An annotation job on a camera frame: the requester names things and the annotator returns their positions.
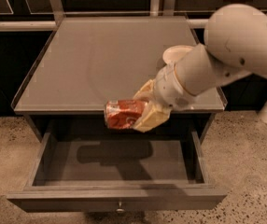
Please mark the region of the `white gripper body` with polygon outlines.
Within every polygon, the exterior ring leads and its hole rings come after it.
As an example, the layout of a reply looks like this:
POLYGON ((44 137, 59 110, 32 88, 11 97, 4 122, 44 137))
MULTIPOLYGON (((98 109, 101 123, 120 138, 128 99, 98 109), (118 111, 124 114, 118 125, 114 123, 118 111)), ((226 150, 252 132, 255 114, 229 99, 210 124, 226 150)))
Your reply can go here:
POLYGON ((165 65, 154 79, 153 94, 155 100, 175 111, 187 109, 196 98, 184 90, 176 77, 175 65, 165 65))

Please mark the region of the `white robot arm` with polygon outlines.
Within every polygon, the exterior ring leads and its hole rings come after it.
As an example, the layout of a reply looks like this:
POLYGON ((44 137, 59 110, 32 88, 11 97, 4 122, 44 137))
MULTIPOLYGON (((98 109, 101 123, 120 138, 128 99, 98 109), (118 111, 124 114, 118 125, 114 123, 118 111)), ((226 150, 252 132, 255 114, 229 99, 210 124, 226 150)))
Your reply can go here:
POLYGON ((198 96, 255 74, 267 79, 267 16, 254 7, 233 4, 207 21, 204 42, 165 61, 157 76, 134 96, 148 102, 133 125, 148 132, 197 103, 198 96))

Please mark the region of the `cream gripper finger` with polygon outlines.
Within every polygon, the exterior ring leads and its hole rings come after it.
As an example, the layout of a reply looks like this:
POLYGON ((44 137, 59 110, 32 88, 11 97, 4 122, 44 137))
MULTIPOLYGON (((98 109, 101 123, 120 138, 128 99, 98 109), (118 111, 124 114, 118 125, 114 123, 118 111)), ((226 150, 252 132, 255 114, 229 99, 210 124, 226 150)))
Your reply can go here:
POLYGON ((154 80, 150 79, 147 81, 140 90, 133 96, 135 100, 142 100, 149 102, 154 99, 154 80))
POLYGON ((133 129, 141 133, 148 132, 167 121, 172 109, 150 101, 146 105, 141 117, 133 125, 133 129))

